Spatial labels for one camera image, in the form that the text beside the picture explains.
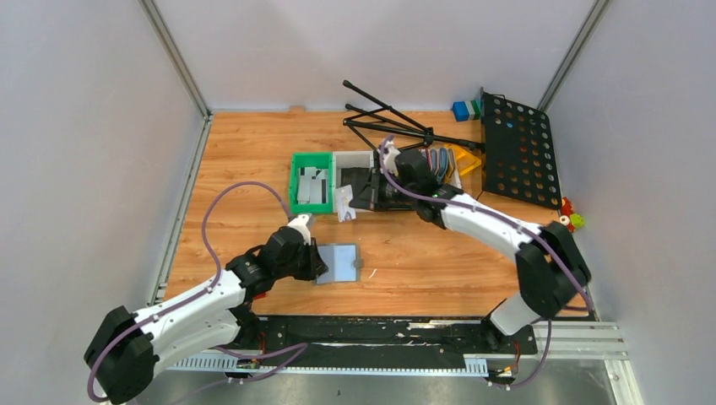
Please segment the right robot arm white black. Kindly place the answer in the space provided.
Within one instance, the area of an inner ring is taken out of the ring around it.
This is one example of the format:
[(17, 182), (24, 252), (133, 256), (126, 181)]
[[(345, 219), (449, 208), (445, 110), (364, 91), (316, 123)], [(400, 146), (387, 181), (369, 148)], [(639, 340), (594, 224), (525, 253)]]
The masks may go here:
[(566, 225), (525, 222), (487, 207), (463, 189), (439, 181), (416, 149), (400, 151), (389, 144), (374, 156), (375, 167), (351, 184), (348, 208), (411, 209), (427, 223), (470, 236), (515, 263), (518, 292), (489, 313), (482, 329), (489, 350), (505, 351), (520, 329), (553, 318), (576, 295), (586, 295), (591, 273)]

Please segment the white silver credit card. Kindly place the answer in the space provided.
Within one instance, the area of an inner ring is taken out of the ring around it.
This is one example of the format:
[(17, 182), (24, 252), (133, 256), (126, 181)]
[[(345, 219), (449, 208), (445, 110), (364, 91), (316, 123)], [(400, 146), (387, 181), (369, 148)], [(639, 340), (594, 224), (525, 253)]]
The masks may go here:
[(350, 206), (353, 200), (353, 190), (351, 185), (341, 186), (335, 189), (334, 201), (336, 204), (336, 212), (340, 223), (356, 219), (356, 211)]

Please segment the grey card holder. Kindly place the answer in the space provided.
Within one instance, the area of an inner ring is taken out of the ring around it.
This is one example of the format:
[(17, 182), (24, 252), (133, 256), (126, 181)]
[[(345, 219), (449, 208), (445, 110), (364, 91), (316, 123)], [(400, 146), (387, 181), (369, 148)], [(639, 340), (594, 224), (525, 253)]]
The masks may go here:
[(361, 277), (363, 261), (357, 244), (326, 244), (317, 247), (328, 270), (317, 277), (316, 285), (354, 283)]

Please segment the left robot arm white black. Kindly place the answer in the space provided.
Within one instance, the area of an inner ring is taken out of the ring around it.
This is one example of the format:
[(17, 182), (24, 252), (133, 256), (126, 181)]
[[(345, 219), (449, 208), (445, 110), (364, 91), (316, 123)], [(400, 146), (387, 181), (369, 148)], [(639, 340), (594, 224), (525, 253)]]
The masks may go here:
[(259, 329), (243, 316), (250, 304), (282, 278), (312, 281), (327, 270), (307, 219), (294, 218), (264, 245), (163, 304), (109, 311), (84, 353), (89, 398), (121, 404), (181, 359), (229, 343), (250, 348)]

